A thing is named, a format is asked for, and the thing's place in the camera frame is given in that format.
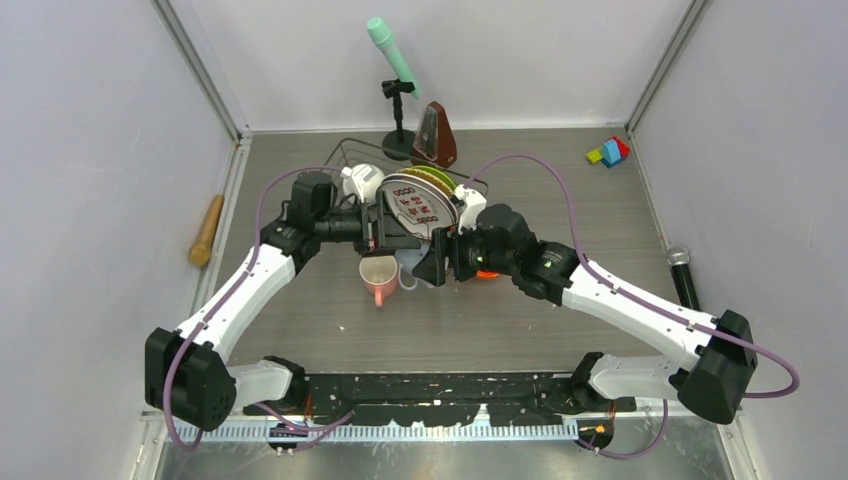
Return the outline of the grey mug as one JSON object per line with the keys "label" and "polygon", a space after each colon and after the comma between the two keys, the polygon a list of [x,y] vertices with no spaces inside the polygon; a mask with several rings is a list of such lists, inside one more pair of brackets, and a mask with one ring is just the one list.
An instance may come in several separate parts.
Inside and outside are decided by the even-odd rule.
{"label": "grey mug", "polygon": [[[421,262],[423,257],[426,254],[426,248],[421,247],[416,250],[412,249],[403,249],[397,250],[394,254],[395,260],[398,263],[399,273],[398,273],[398,282],[399,286],[405,291],[415,290],[418,286],[419,280],[417,277],[413,275],[414,268]],[[412,283],[405,284],[404,276],[407,275]]]}

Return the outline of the black wire dish rack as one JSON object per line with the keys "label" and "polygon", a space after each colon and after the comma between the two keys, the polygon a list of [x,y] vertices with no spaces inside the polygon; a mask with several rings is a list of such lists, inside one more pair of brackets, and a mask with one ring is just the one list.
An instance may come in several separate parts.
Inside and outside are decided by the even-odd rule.
{"label": "black wire dish rack", "polygon": [[373,219],[373,209],[380,201],[385,203],[408,232],[421,241],[421,247],[427,250],[434,231],[447,231],[450,236],[460,228],[467,227],[470,215],[466,211],[479,212],[490,190],[486,181],[471,180],[467,174],[454,169],[440,168],[432,164],[418,164],[440,169],[456,182],[457,187],[453,195],[447,197],[426,181],[398,173],[400,169],[415,168],[416,165],[411,160],[402,162],[391,160],[383,154],[381,145],[347,137],[339,140],[324,161],[326,166],[339,169],[332,177],[341,197],[343,197],[340,178],[342,169],[362,163],[375,165],[385,173],[385,178],[377,189],[376,203],[371,206],[365,205],[369,216],[367,224],[369,249],[362,254],[364,256],[385,256],[371,252],[373,238],[370,223]]}

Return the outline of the pink mug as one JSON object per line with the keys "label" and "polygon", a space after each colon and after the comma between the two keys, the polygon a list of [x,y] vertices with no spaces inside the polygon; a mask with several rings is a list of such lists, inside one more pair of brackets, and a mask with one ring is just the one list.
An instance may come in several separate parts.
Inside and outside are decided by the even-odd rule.
{"label": "pink mug", "polygon": [[399,287],[399,265],[393,256],[363,258],[359,275],[378,308],[382,308]]}

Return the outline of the orange bowl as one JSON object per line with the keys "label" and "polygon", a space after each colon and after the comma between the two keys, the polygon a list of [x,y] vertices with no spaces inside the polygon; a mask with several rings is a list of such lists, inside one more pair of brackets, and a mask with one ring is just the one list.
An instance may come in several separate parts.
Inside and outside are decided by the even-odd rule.
{"label": "orange bowl", "polygon": [[492,281],[497,279],[500,276],[497,272],[486,271],[486,270],[478,270],[475,273],[475,278],[481,281]]}

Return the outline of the white bowl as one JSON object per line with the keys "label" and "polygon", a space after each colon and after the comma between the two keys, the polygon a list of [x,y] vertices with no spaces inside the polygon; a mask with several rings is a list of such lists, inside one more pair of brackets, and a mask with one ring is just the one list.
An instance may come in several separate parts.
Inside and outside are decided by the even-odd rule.
{"label": "white bowl", "polygon": [[376,203],[377,189],[385,173],[375,165],[362,163],[344,167],[340,178],[344,197],[353,195],[361,204],[371,206]]}

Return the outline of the woven bamboo tray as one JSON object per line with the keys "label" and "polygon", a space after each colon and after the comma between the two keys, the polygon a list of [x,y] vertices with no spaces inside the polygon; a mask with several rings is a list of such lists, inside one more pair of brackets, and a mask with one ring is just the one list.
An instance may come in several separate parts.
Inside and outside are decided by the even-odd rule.
{"label": "woven bamboo tray", "polygon": [[415,177],[415,178],[422,180],[422,181],[426,181],[429,184],[433,185],[435,188],[437,188],[439,191],[444,193],[447,197],[451,197],[454,193],[454,192],[451,193],[449,191],[448,187],[443,182],[441,182],[438,178],[436,178],[436,177],[434,177],[434,176],[432,176],[428,173],[425,173],[423,171],[416,170],[415,168],[400,169],[398,171],[398,173],[408,175],[408,176],[412,176],[412,177]]}

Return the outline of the lime green plate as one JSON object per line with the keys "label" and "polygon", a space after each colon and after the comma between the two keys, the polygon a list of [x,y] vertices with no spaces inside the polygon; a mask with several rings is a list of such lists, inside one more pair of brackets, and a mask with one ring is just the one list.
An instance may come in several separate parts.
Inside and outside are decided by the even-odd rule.
{"label": "lime green plate", "polygon": [[419,171],[423,171],[425,173],[428,173],[428,174],[438,178],[441,182],[443,182],[448,187],[448,189],[451,193],[453,193],[455,191],[456,187],[457,187],[456,182],[440,169],[437,169],[437,168],[434,168],[434,167],[431,167],[431,166],[427,166],[427,165],[416,165],[415,169],[419,170]]}

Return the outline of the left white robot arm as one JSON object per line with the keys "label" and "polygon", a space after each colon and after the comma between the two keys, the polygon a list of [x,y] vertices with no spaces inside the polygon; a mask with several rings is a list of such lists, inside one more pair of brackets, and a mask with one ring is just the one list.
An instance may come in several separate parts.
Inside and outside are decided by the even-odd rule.
{"label": "left white robot arm", "polygon": [[325,243],[350,243],[361,254],[378,251],[377,221],[384,173],[364,164],[291,172],[291,196],[280,215],[259,223],[239,269],[189,319],[173,330],[155,329],[144,347],[144,398],[166,422],[202,432],[219,427],[234,410],[269,407],[298,412],[307,398],[303,367],[276,356],[231,366],[232,351],[264,306],[291,283]]}

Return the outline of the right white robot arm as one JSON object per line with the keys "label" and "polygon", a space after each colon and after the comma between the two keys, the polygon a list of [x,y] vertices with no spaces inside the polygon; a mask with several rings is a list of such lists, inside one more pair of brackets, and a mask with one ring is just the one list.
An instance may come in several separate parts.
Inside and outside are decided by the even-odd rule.
{"label": "right white robot arm", "polygon": [[715,318],[669,303],[602,269],[558,242],[540,241],[523,216],[505,204],[483,209],[474,228],[450,225],[444,213],[414,199],[403,204],[427,253],[414,277],[441,286],[479,271],[509,277],[525,295],[592,315],[651,345],[655,357],[586,354],[568,381],[573,408],[598,409],[623,397],[677,400],[699,417],[729,424],[757,367],[740,346],[748,321],[726,311]]}

